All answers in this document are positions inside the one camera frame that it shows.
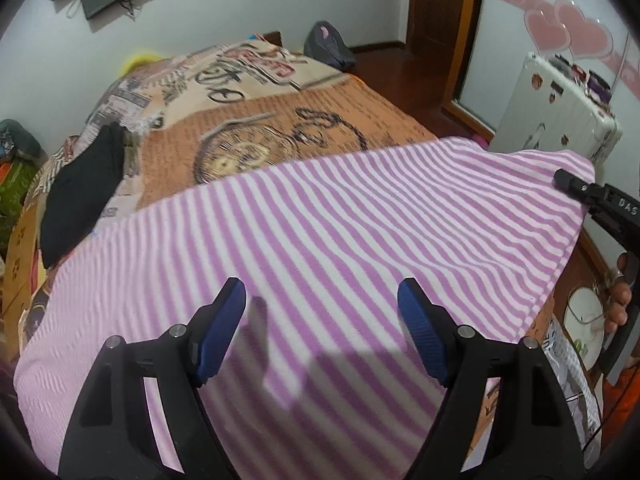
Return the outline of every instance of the pink heart decoration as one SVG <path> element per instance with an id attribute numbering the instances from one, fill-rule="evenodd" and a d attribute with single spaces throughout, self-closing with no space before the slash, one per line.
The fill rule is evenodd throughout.
<path id="1" fill-rule="evenodd" d="M 613 38 L 603 24 L 585 18 L 580 7 L 567 0 L 556 0 L 554 4 L 556 22 L 569 32 L 569 50 L 574 59 L 602 58 L 613 50 Z"/>
<path id="2" fill-rule="evenodd" d="M 547 19 L 540 9 L 529 9 L 524 13 L 524 24 L 527 27 L 538 52 L 560 52 L 571 43 L 569 32 L 562 25 Z"/>

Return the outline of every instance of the finger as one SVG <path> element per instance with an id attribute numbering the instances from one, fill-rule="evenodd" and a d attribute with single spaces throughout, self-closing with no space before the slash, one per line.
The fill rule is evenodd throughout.
<path id="1" fill-rule="evenodd" d="M 611 287 L 612 301 L 627 306 L 631 301 L 631 289 L 625 282 L 618 282 Z"/>
<path id="2" fill-rule="evenodd" d="M 607 310 L 607 319 L 614 322 L 618 326 L 626 323 L 626 310 L 619 303 L 613 303 Z"/>
<path id="3" fill-rule="evenodd" d="M 625 270 L 625 267 L 626 267 L 626 253 L 622 253 L 618 257 L 618 268 L 620 270 Z"/>
<path id="4" fill-rule="evenodd" d="M 604 332 L 606 332 L 607 334 L 615 332 L 617 329 L 618 329 L 618 326 L 613 321 L 610 321 L 609 319 L 607 319 L 606 322 L 604 323 Z"/>

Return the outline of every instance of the gray bag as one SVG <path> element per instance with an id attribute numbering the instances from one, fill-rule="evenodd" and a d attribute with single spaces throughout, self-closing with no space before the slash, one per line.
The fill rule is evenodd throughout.
<path id="1" fill-rule="evenodd" d="M 329 22 L 317 22 L 306 37 L 305 56 L 348 72 L 356 64 L 353 52 L 345 46 L 340 34 Z"/>

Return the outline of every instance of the wooden door frame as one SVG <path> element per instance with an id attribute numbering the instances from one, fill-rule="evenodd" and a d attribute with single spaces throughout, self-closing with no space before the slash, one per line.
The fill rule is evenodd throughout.
<path id="1" fill-rule="evenodd" d="M 417 0 L 409 0 L 409 17 L 407 18 L 406 28 L 406 47 L 411 50 L 413 47 L 414 35 L 415 35 L 415 6 Z"/>
<path id="2" fill-rule="evenodd" d="M 456 46 L 453 51 L 453 59 L 447 77 L 444 95 L 442 97 L 442 108 L 448 113 L 462 121 L 466 126 L 472 128 L 485 140 L 494 138 L 492 129 L 480 121 L 478 118 L 466 111 L 458 103 L 462 85 L 465 80 L 466 70 L 469 66 L 471 51 L 476 39 L 476 28 L 480 17 L 480 7 L 482 0 L 463 0 L 462 13 L 460 15 L 460 25 L 458 26 L 458 36 Z"/>

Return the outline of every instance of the clock print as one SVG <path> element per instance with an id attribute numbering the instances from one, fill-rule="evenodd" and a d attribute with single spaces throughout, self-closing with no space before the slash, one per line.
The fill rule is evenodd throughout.
<path id="1" fill-rule="evenodd" d="M 193 176 L 205 184 L 261 166 L 298 158 L 296 143 L 264 124 L 230 124 L 206 137 L 193 161 Z"/>

